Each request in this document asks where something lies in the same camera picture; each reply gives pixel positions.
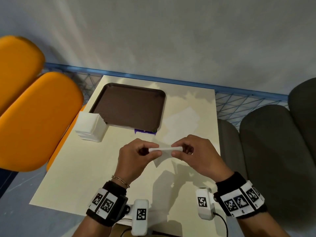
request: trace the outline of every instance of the white table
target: white table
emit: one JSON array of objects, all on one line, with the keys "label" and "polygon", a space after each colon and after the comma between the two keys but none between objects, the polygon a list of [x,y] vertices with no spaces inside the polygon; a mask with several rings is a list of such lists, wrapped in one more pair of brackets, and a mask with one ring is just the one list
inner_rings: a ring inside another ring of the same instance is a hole
[{"label": "white table", "polygon": [[[214,90],[104,75],[84,111],[90,110],[103,86],[111,82],[160,89],[166,93],[157,134],[135,134],[132,129],[109,126],[102,142],[95,143],[81,140],[72,131],[30,204],[85,215],[92,196],[114,173],[119,149],[135,138],[168,146],[163,140],[170,130],[164,120],[188,107],[200,117],[198,127],[191,134],[210,139],[220,152]],[[182,137],[176,135],[174,141]],[[216,190],[211,179],[178,159],[166,159],[158,167],[151,162],[128,189],[128,203],[148,199],[151,205],[149,225],[156,231],[186,237],[225,236],[222,220],[206,221],[198,216],[195,190],[203,186]],[[224,216],[219,205],[216,211]]]}]

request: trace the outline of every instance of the forearm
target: forearm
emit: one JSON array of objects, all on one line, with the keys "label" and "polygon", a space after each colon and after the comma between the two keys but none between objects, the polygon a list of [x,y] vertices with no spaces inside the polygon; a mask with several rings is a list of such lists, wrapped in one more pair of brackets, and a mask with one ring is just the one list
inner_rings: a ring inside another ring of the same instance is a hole
[{"label": "forearm", "polygon": [[290,237],[268,212],[237,220],[245,237]]},{"label": "forearm", "polygon": [[86,216],[72,237],[108,237],[110,232],[111,227],[103,226]]}]

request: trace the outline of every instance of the brown tray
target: brown tray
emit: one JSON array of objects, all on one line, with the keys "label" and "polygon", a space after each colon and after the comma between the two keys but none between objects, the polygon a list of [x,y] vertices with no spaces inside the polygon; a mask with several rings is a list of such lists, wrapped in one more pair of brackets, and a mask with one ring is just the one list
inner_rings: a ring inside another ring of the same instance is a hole
[{"label": "brown tray", "polygon": [[166,94],[164,91],[108,83],[90,113],[98,113],[112,125],[155,132],[160,125]]}]

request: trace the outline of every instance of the gray wall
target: gray wall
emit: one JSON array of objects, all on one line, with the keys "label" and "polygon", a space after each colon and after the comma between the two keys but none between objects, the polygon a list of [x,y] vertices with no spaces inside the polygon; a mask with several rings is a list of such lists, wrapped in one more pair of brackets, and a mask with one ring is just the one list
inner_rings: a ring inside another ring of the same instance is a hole
[{"label": "gray wall", "polygon": [[316,76],[316,0],[0,0],[47,62],[288,94]]}]

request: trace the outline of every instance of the gray chair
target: gray chair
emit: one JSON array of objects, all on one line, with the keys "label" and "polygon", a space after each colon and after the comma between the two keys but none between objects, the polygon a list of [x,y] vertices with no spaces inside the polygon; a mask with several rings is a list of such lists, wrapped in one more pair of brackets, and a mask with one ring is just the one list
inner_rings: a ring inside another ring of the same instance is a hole
[{"label": "gray chair", "polygon": [[239,133],[218,119],[220,149],[284,228],[304,230],[316,223],[316,78],[295,87],[288,104],[290,110],[266,105],[250,112]]}]

